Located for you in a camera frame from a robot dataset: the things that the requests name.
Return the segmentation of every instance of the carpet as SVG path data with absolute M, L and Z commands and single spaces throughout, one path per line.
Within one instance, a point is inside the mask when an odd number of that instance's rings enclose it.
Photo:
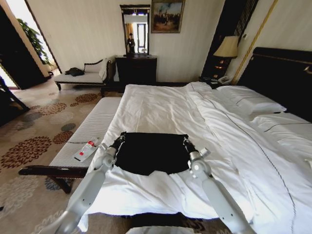
M 45 176 L 20 176 L 18 171 L 27 165 L 49 165 L 101 96 L 98 87 L 64 84 L 58 91 L 52 80 L 13 93 L 31 110 L 0 127 L 0 232 L 38 234 L 62 214 L 70 195 Z M 122 94 L 106 92 L 105 96 Z M 68 182 L 73 192 L 80 180 Z M 203 234 L 230 233 L 219 219 L 190 219 L 182 214 L 92 214 L 87 233 L 124 234 L 132 227 L 150 225 L 189 227 Z

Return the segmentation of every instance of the beige lampshade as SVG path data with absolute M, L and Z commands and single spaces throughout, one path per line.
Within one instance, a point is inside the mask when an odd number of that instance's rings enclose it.
M 237 57 L 238 36 L 225 37 L 220 47 L 214 53 L 218 57 Z

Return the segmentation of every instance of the white telephone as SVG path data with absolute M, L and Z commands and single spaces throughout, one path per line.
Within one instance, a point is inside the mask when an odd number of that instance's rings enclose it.
M 229 84 L 231 80 L 228 76 L 224 76 L 218 79 L 218 82 L 221 83 L 222 85 L 225 85 L 225 84 Z

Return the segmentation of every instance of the bed bench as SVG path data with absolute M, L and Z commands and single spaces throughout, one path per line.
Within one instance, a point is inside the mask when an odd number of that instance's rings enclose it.
M 101 67 L 99 63 L 104 63 L 106 66 L 106 72 L 104 72 L 102 77 L 100 76 Z M 102 59 L 96 63 L 85 63 L 84 64 L 84 75 L 73 77 L 71 75 L 60 74 L 53 78 L 55 84 L 58 86 L 58 90 L 61 90 L 60 84 L 77 84 L 77 85 L 92 85 L 92 86 L 106 86 L 111 82 L 114 83 L 114 75 L 116 73 L 116 62 L 115 57 Z M 104 97 L 104 91 L 101 89 L 101 95 Z
M 84 178 L 94 156 L 93 154 L 84 162 L 78 162 L 73 159 L 73 154 L 81 149 L 92 137 L 97 137 L 98 143 L 103 141 L 104 135 L 119 106 L 120 100 L 120 97 L 102 98 L 55 156 L 49 166 L 27 166 L 20 169 L 19 174 L 24 176 L 48 176 L 58 184 L 65 193 L 70 193 L 71 187 L 65 182 L 64 178 Z

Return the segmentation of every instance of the beige wall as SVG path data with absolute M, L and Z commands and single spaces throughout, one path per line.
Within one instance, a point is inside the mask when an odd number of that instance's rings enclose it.
M 34 61 L 36 62 L 37 66 L 39 67 L 39 69 L 41 70 L 42 74 L 44 75 L 44 77 L 48 77 L 49 74 L 47 72 L 47 69 L 45 68 L 45 66 L 42 64 L 39 56 L 37 55 L 37 53 L 35 52 L 32 44 L 30 43 L 29 39 L 27 38 L 26 34 L 24 33 L 20 23 L 18 22 L 18 20 L 15 18 L 15 16 L 13 15 L 12 11 L 10 10 L 9 5 L 7 4 L 7 2 L 5 0 L 0 0 L 0 5 L 1 7 L 4 9 L 4 11 L 6 12 L 8 18 L 10 19 L 11 23 L 13 24 L 13 26 L 15 27 L 17 33 L 19 34 L 20 38 L 22 39 L 22 41 L 24 42 L 25 46 L 27 47 L 29 53 L 31 54 L 31 56 L 33 57 Z
M 248 35 L 247 40 L 241 41 L 239 55 L 232 60 L 227 75 L 231 77 L 235 75 L 272 3 L 273 0 L 258 2 L 245 30 Z M 278 0 L 237 78 L 240 78 L 244 72 L 252 51 L 257 46 L 312 51 L 311 15 L 311 0 Z
M 28 0 L 62 71 L 125 54 L 120 4 L 150 0 Z M 224 0 L 186 0 L 181 33 L 150 34 L 158 81 L 200 76 Z

